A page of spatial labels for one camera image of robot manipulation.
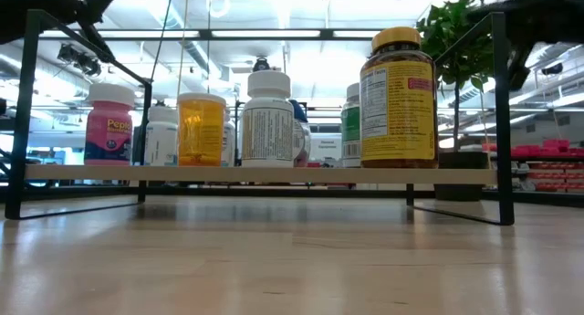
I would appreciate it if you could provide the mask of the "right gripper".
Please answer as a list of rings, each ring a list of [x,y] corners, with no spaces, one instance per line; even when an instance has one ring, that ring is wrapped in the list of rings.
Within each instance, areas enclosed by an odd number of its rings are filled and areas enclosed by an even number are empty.
[[[523,87],[530,69],[527,60],[537,43],[554,44],[552,36],[555,7],[561,0],[501,0],[486,5],[469,6],[465,20],[470,29],[467,34],[477,37],[487,31],[487,24],[498,16],[504,24],[505,35],[510,42],[510,63],[508,64],[509,88],[512,91]]]

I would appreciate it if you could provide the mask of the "blue-capped medicine bottle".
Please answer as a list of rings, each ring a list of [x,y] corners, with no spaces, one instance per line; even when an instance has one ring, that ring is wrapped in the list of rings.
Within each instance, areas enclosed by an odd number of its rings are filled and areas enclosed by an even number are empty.
[[[293,158],[295,167],[307,167],[311,147],[311,132],[302,106],[296,100],[289,101],[294,109]]]

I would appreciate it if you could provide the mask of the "wooden shelf, black metal legs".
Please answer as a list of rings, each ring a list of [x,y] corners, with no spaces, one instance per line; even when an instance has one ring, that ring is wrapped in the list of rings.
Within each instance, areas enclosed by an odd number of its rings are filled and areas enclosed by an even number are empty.
[[[496,224],[511,226],[515,223],[515,208],[511,178],[510,108],[507,42],[504,24],[498,16],[487,24],[494,38],[495,115],[497,168],[488,169],[316,169],[316,168],[219,168],[219,167],[161,167],[111,165],[40,165],[26,161],[32,93],[37,66],[37,46],[41,27],[48,24],[78,41],[82,46],[101,54],[101,49],[86,38],[76,34],[43,10],[30,9],[26,15],[25,42],[20,73],[19,95],[16,106],[11,168],[5,201],[5,217],[22,218],[21,204],[25,183],[32,179],[121,179],[136,181],[139,202],[144,202],[149,181],[212,181],[212,182],[263,182],[263,183],[355,183],[355,184],[405,184],[406,204],[414,205],[416,184],[495,184],[498,191],[499,217]],[[442,56],[443,59],[466,46],[473,36],[465,34]]]

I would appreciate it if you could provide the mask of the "black plant pot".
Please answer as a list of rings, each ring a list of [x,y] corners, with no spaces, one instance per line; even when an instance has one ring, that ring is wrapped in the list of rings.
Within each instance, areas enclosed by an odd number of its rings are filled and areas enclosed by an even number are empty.
[[[444,152],[438,157],[442,169],[486,169],[485,152]],[[481,199],[482,184],[435,184],[435,198],[441,201],[477,202]]]

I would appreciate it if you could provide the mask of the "pink bottle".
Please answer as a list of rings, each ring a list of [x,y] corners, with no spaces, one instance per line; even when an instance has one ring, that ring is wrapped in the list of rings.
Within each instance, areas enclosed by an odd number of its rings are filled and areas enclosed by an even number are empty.
[[[134,92],[126,87],[95,83],[89,87],[84,164],[130,164]]]

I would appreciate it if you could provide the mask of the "white sign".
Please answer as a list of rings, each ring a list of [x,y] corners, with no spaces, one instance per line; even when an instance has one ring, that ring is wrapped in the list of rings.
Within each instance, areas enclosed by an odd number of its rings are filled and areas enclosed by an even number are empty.
[[[340,136],[314,136],[312,138],[310,150],[310,160],[312,162],[338,161],[341,157],[342,143]]]

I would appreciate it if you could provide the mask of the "black ceiling spotlights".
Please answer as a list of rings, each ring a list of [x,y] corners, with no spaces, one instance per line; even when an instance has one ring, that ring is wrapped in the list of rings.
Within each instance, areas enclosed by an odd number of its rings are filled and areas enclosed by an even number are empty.
[[[85,76],[97,77],[101,74],[101,65],[97,57],[92,57],[88,53],[76,50],[70,44],[61,45],[57,53],[57,59],[79,69]]]

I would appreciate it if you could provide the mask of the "orange pill vial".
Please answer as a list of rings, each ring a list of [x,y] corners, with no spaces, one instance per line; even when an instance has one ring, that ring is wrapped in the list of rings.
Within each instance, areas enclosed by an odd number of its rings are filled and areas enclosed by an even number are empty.
[[[219,167],[226,101],[209,93],[183,93],[179,112],[178,165]]]

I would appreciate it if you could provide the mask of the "rack of red bins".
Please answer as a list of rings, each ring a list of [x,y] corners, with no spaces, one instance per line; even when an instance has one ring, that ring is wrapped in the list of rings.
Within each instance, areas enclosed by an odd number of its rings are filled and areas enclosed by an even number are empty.
[[[584,194],[584,147],[568,140],[513,146],[511,174],[515,191]]]

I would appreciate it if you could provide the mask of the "green-label bottle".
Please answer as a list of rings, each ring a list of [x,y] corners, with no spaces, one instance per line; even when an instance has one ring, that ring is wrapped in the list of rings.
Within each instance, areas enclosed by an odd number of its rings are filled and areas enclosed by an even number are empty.
[[[346,168],[360,167],[360,84],[351,84],[346,90],[346,101],[341,111],[341,158]]]

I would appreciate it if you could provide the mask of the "amber bottle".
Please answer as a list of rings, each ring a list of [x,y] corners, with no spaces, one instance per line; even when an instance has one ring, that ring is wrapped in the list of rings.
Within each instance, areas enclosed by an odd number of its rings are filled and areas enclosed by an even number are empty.
[[[360,165],[438,166],[435,65],[412,27],[382,30],[360,70]]]

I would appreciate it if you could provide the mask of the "green leafy plant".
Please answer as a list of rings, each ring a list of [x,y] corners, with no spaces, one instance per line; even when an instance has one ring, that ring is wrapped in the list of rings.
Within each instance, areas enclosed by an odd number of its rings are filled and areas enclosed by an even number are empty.
[[[485,0],[456,0],[433,5],[428,16],[416,23],[422,36],[421,50],[433,59],[440,57],[474,27],[468,14],[484,4]],[[493,74],[491,35],[479,34],[444,63],[436,63],[435,68],[439,89],[454,85],[453,150],[457,152],[460,150],[460,94],[467,82],[481,93],[485,91],[484,86]]]

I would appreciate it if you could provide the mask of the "small white pill bottle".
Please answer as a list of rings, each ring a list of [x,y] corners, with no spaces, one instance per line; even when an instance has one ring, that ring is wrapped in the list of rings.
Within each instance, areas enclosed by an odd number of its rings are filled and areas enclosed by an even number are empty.
[[[166,106],[149,109],[146,125],[144,164],[149,166],[178,165],[178,114]]]

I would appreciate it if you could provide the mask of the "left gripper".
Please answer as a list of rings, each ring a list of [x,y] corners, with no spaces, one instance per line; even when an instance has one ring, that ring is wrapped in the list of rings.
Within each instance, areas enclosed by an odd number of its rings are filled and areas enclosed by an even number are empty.
[[[101,23],[104,12],[114,0],[28,0],[29,9],[47,12],[64,25],[77,22],[78,17],[87,23]]]

